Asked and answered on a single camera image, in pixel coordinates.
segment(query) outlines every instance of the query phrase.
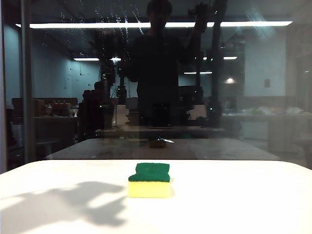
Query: light fixture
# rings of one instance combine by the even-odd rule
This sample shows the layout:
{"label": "light fixture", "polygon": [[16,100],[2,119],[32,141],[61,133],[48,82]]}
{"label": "light fixture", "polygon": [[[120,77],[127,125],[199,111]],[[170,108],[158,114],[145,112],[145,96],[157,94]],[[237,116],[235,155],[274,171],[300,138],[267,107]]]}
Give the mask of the light fixture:
{"label": "light fixture", "polygon": [[237,59],[237,56],[234,57],[223,57],[224,60],[235,60]]}
{"label": "light fixture", "polygon": [[233,78],[228,78],[224,83],[225,84],[236,84],[236,81]]}
{"label": "light fixture", "polygon": [[245,21],[245,22],[222,22],[221,27],[281,27],[288,26],[292,21]]}
{"label": "light fixture", "polygon": [[[185,75],[195,75],[197,74],[197,72],[185,72]],[[201,72],[201,75],[205,75],[205,74],[212,74],[212,72]]]}
{"label": "light fixture", "polygon": [[110,60],[113,61],[113,62],[118,62],[118,61],[121,61],[121,58],[112,58]]}
{"label": "light fixture", "polygon": [[99,61],[98,58],[74,58],[75,61]]}
{"label": "light fixture", "polygon": [[[288,26],[292,21],[246,21],[246,22],[222,22],[221,27],[267,27]],[[207,27],[213,27],[214,22],[207,23]],[[168,22],[166,28],[194,27],[194,22]],[[30,28],[150,28],[149,22],[145,23],[31,23]]]}

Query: ceiling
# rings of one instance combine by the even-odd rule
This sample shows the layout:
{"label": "ceiling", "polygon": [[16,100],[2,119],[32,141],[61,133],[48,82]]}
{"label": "ceiling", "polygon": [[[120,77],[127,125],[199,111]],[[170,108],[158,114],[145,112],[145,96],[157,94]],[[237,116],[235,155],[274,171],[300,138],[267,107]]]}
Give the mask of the ceiling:
{"label": "ceiling", "polygon": [[[17,8],[20,0],[7,0]],[[31,0],[31,23],[62,22],[128,22],[148,21],[146,17],[147,0]],[[198,0],[171,0],[173,13],[171,21],[194,21],[188,17],[188,9],[193,9]],[[225,21],[242,20],[291,20],[292,16],[310,0],[228,0]],[[20,23],[14,18],[11,22]],[[70,53],[95,53],[91,42],[94,41],[95,29],[49,29],[34,30],[36,37],[49,38]],[[174,29],[174,34],[185,41],[190,29]],[[130,29],[128,35],[120,30],[105,33],[124,34],[125,42],[138,37],[139,29]],[[227,41],[241,34],[240,29],[222,30],[222,39]],[[212,29],[208,29],[202,40],[202,48],[211,46]]]}

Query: table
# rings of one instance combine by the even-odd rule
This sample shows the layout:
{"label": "table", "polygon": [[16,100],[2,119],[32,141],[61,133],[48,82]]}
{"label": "table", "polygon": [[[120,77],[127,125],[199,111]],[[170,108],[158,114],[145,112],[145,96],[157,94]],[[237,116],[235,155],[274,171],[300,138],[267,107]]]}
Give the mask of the table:
{"label": "table", "polygon": [[280,160],[235,139],[174,139],[166,149],[149,148],[146,139],[90,139],[47,156],[48,159],[222,159]]}
{"label": "table", "polygon": [[310,234],[312,171],[277,161],[158,160],[172,197],[128,198],[138,162],[52,160],[0,175],[4,234]]}
{"label": "table", "polygon": [[222,127],[228,137],[239,138],[241,122],[266,122],[268,124],[268,148],[270,152],[296,153],[294,142],[303,133],[311,133],[311,114],[283,115],[222,115]]}
{"label": "table", "polygon": [[220,137],[223,135],[222,128],[209,128],[200,126],[172,126],[170,128],[156,128],[149,126],[129,126],[120,125],[118,128],[98,129],[98,133],[103,138],[112,137],[163,137],[163,138],[181,138],[182,136],[191,138],[209,138]]}
{"label": "table", "polygon": [[[46,141],[47,138],[57,139],[52,151],[56,152],[75,143],[74,137],[77,131],[77,117],[43,116],[34,117],[36,142]],[[13,125],[13,131],[18,138],[19,146],[23,146],[23,118],[17,117]]]}

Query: glass window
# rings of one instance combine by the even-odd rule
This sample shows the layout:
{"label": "glass window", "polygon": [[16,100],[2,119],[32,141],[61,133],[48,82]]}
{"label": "glass window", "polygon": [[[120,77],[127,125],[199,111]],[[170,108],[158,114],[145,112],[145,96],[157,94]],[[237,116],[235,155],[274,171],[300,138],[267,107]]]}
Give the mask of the glass window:
{"label": "glass window", "polygon": [[9,169],[28,159],[312,167],[309,1],[31,1],[36,153],[27,157],[23,9],[4,2]]}

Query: wooden table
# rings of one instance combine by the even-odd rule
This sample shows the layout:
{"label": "wooden table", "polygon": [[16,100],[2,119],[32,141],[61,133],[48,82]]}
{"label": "wooden table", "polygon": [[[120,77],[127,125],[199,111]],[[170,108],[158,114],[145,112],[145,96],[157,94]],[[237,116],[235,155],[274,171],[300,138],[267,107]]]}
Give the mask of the wooden table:
{"label": "wooden table", "polygon": [[162,138],[212,138],[223,136],[222,128],[200,126],[172,126],[170,128],[156,128],[152,126],[121,125],[118,128],[98,129],[96,131],[103,138],[116,137],[162,137]]}
{"label": "wooden table", "polygon": [[48,159],[222,159],[279,160],[234,139],[174,139],[166,149],[149,148],[146,139],[90,139],[47,156]]}
{"label": "wooden table", "polygon": [[171,198],[128,198],[140,160],[55,160],[0,175],[4,234],[311,234],[312,171],[172,160]]}

